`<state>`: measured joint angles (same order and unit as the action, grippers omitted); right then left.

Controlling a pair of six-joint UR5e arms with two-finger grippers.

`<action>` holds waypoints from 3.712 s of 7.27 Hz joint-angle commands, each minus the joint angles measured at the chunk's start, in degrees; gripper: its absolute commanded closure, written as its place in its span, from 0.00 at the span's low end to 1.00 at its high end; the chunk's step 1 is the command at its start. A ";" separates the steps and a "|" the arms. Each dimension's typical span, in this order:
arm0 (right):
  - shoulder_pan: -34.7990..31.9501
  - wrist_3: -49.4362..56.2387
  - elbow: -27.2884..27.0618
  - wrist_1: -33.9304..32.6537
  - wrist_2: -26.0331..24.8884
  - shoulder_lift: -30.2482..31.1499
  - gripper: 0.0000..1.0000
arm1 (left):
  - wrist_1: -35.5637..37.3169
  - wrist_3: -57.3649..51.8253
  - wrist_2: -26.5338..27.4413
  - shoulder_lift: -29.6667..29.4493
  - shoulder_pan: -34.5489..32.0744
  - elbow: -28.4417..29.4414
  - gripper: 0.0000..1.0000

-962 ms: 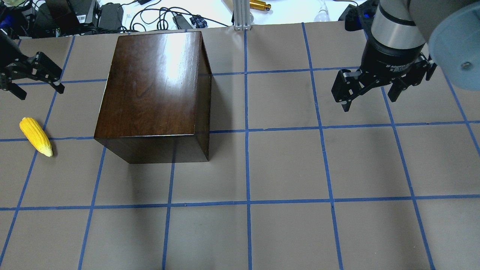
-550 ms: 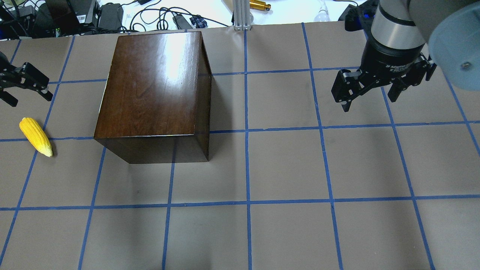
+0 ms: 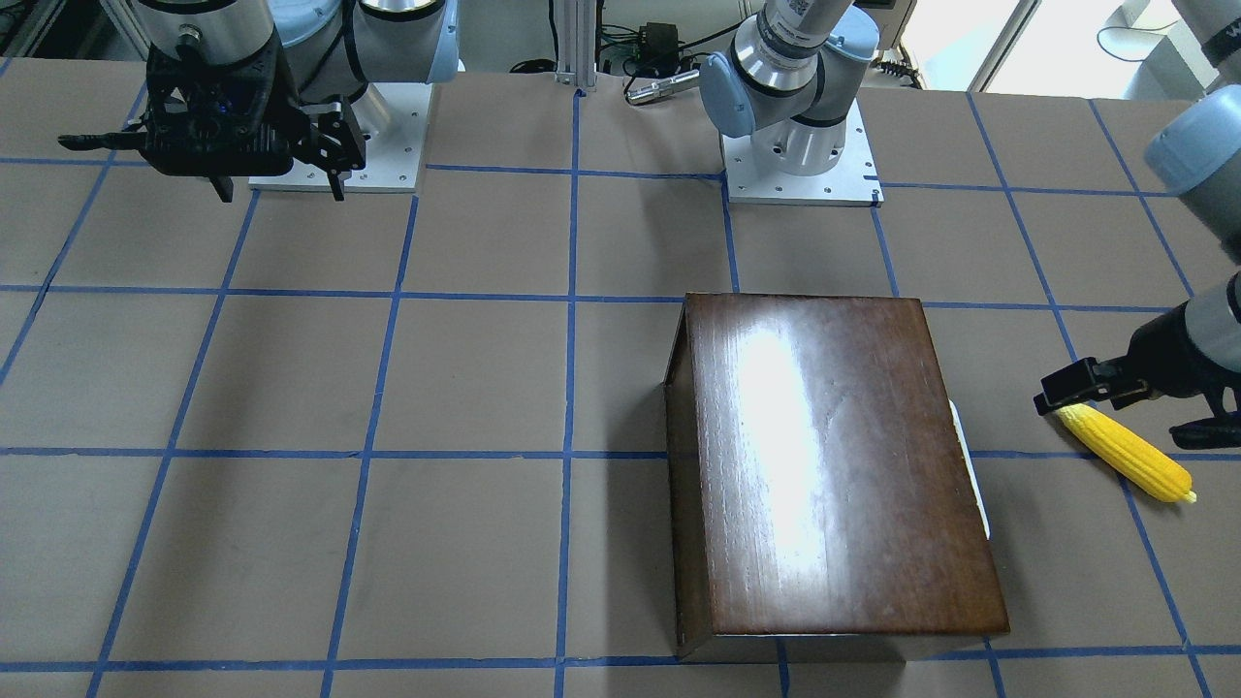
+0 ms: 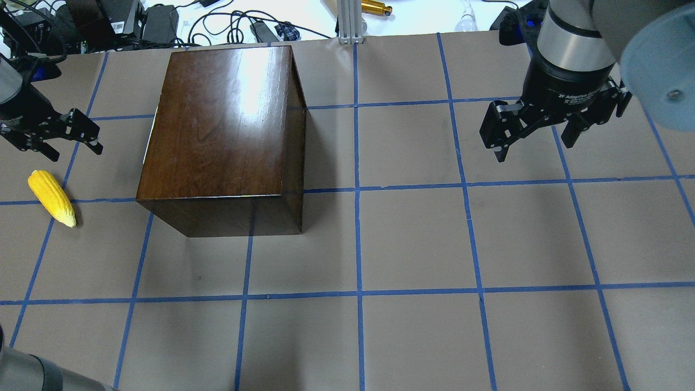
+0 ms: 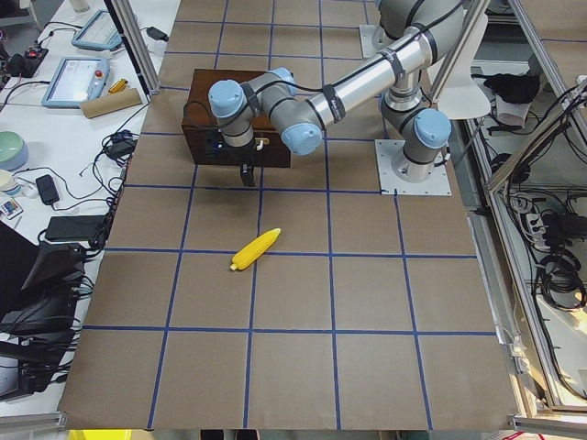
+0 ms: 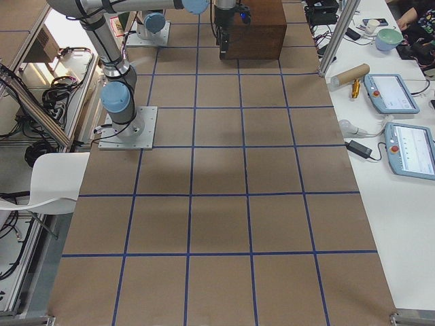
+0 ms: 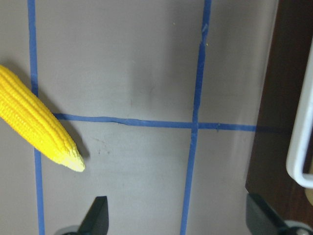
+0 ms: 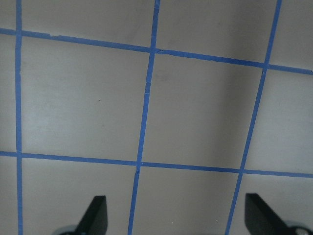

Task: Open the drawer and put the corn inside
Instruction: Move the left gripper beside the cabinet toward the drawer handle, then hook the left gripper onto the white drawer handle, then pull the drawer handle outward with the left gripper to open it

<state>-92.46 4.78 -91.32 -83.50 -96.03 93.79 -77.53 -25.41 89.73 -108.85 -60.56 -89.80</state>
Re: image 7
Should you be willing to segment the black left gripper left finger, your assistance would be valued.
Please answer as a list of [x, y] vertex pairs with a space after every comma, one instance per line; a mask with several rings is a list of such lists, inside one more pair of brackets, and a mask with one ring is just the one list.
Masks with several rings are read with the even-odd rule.
[[97, 196], [81, 223], [79, 235], [106, 235], [109, 229], [108, 200]]

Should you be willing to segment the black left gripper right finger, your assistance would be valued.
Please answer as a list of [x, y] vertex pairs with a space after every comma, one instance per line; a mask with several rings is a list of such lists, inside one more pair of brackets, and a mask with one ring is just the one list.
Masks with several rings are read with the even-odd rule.
[[258, 194], [246, 198], [246, 225], [252, 235], [284, 235], [289, 229], [284, 220]]

